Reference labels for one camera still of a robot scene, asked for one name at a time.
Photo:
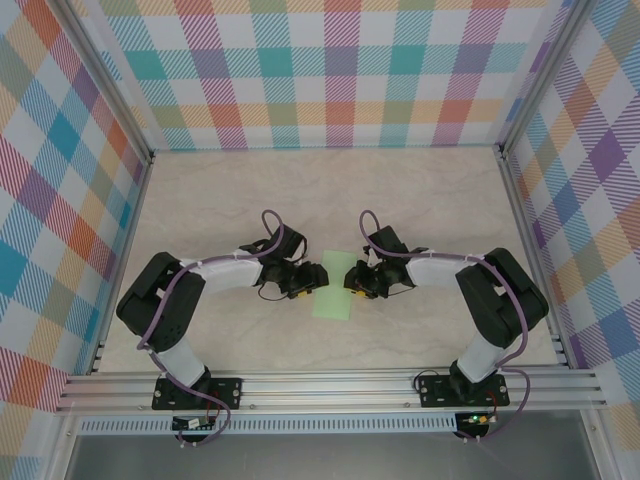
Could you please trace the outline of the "light green paper sheet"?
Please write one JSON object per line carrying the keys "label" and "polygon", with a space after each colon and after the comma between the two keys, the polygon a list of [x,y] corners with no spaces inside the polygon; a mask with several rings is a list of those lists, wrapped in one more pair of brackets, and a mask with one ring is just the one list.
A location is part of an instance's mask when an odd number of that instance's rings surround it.
{"label": "light green paper sheet", "polygon": [[348,271],[356,265],[353,253],[325,250],[321,265],[328,274],[329,284],[313,295],[312,316],[315,318],[347,321],[350,318],[352,293],[344,287]]}

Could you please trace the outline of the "grey metal panel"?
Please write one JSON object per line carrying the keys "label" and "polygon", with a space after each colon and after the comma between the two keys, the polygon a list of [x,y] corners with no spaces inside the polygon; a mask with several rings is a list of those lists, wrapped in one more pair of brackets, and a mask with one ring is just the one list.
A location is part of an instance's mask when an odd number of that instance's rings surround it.
{"label": "grey metal panel", "polygon": [[196,449],[169,437],[81,437],[64,480],[600,480],[569,451],[488,447],[448,435],[228,436]]}

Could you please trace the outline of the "black circuit board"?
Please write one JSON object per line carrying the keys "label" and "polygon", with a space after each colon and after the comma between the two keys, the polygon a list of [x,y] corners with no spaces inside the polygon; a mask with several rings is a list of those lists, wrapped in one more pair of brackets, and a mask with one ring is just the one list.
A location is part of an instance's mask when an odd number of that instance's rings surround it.
{"label": "black circuit board", "polygon": [[210,431],[216,425],[216,419],[206,416],[172,418],[172,429],[175,431]]}

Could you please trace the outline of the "aluminium mounting rail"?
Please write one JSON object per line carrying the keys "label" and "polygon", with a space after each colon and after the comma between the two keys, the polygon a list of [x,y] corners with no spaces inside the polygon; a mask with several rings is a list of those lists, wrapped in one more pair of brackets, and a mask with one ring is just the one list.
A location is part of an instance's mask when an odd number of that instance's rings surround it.
{"label": "aluminium mounting rail", "polygon": [[[242,413],[386,413],[420,408],[430,389],[415,369],[328,371],[219,371],[242,381]],[[148,413],[155,395],[153,372],[98,372],[72,376],[59,414]],[[509,409],[602,409],[607,400],[596,374],[560,366],[512,367],[504,373]]]}

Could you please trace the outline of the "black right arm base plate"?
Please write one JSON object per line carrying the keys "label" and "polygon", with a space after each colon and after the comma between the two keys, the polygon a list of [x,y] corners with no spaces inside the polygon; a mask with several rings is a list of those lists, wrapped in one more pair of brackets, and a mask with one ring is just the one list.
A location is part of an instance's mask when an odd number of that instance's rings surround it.
{"label": "black right arm base plate", "polygon": [[510,398],[503,375],[493,374],[479,383],[469,383],[465,377],[422,375],[417,380],[423,408],[435,407],[504,407]]}

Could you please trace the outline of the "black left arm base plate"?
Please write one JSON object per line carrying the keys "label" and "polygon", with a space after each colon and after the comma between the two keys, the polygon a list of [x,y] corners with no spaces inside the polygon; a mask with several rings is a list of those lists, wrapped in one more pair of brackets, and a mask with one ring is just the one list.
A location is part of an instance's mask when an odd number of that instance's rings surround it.
{"label": "black left arm base plate", "polygon": [[[237,410],[242,394],[242,379],[204,378],[196,382],[192,389],[217,398],[231,410]],[[169,379],[157,379],[151,402],[153,410],[205,410],[208,406],[208,400],[184,391]]]}

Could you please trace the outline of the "aluminium side rail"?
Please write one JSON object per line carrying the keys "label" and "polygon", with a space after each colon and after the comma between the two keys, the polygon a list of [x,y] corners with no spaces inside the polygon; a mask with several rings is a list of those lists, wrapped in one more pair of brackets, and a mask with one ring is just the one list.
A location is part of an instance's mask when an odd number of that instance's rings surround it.
{"label": "aluminium side rail", "polygon": [[528,223],[524,201],[521,198],[516,181],[514,180],[512,168],[507,156],[499,146],[494,147],[494,154],[515,218],[519,236],[523,244],[527,262],[531,269],[532,278],[540,291],[544,294],[549,305],[549,314],[547,315],[546,323],[548,325],[552,345],[556,351],[558,364],[566,368],[572,368],[571,348],[565,345],[564,327],[558,317],[555,298],[543,271],[542,258],[537,249],[536,238],[532,227]]}
{"label": "aluminium side rail", "polygon": [[94,368],[99,363],[98,351],[101,348],[103,348],[106,343],[110,325],[111,325],[113,316],[115,314],[116,305],[119,298],[119,292],[124,279],[124,274],[125,274],[128,260],[129,260],[130,252],[132,249],[137,225],[138,225],[141,211],[144,205],[149,182],[151,180],[151,175],[152,175],[155,160],[156,160],[156,153],[154,151],[151,151],[149,153],[148,158],[146,159],[145,167],[143,168],[143,171],[142,171],[139,195],[136,199],[136,202],[134,204],[134,209],[132,210],[131,216],[129,218],[129,222],[126,230],[126,236],[124,238],[124,243],[123,243],[123,249],[120,257],[118,258],[118,262],[116,263],[116,268],[114,270],[113,283],[109,291],[108,301],[106,303],[106,307],[103,312],[103,315],[100,317],[100,320],[97,323],[96,330],[94,331],[92,340],[89,343],[89,350],[88,350],[87,357],[85,358],[82,364],[82,368],[80,370],[80,373],[82,375],[91,375],[94,372]]}

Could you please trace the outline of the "aluminium frame post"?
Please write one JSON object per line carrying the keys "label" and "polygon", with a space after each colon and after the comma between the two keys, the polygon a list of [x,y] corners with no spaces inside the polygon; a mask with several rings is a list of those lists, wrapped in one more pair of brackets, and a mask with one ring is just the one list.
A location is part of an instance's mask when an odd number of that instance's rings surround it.
{"label": "aluminium frame post", "polygon": [[75,13],[70,0],[45,1],[68,35],[86,70],[94,80],[100,93],[104,96],[128,140],[145,163],[152,165],[155,156],[153,149],[145,139],[99,50],[94,46],[80,17]]}
{"label": "aluminium frame post", "polygon": [[504,135],[494,145],[499,164],[505,163],[538,109],[545,93],[556,78],[572,45],[589,19],[599,0],[572,0],[563,22],[558,26],[553,41],[538,62],[536,76],[516,110],[513,120],[508,122]]}

